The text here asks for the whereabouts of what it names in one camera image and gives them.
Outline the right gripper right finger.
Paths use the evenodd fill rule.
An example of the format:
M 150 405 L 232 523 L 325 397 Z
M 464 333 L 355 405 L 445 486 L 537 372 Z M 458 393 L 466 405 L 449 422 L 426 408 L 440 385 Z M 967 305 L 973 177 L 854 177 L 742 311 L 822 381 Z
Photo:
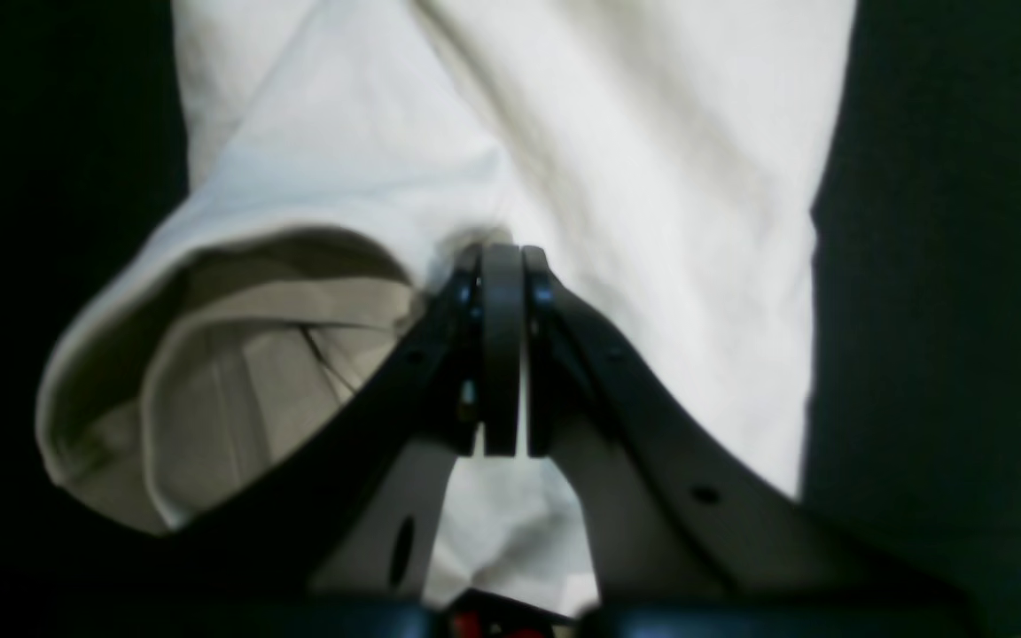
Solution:
M 580 637 L 969 637 L 960 594 L 783 496 L 603 315 L 523 251 L 534 453 L 578 496 L 599 605 Z

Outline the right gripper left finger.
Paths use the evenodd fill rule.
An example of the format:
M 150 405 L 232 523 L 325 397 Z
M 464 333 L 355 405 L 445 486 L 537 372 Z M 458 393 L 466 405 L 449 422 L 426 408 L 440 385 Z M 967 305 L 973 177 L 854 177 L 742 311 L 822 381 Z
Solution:
M 185 627 L 449 637 L 421 604 L 451 471 L 516 452 L 521 250 L 474 245 L 364 387 L 284 463 L 166 540 Z

